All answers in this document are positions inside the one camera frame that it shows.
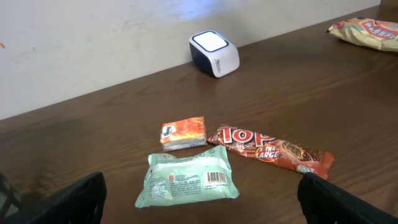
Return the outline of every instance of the white square screen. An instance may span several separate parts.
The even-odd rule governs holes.
[[[196,35],[193,40],[209,52],[227,46],[227,42],[223,38],[211,31]]]

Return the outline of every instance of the wall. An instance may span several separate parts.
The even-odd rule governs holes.
[[[242,46],[379,3],[2,1],[0,119],[189,62],[188,38],[203,30]]]

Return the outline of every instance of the light green package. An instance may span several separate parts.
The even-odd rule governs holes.
[[[224,146],[181,159],[165,153],[151,154],[148,162],[144,190],[136,201],[138,208],[239,196]]]

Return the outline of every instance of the wooden table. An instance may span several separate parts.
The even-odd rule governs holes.
[[[237,199],[134,207],[147,156],[162,152],[161,125],[205,116],[209,135],[230,124],[330,151],[331,183],[398,216],[398,56],[325,34],[332,23],[354,16],[398,22],[396,7],[377,12],[241,47],[240,68],[221,79],[187,63],[5,119],[0,170],[27,203],[102,171],[108,187],[103,223],[305,223],[297,200],[301,174],[233,153]],[[193,156],[211,147],[172,154]]]

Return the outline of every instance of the small device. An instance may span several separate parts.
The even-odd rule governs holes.
[[[193,35],[189,38],[189,46],[193,63],[215,78],[223,77],[239,67],[236,47],[215,31]]]

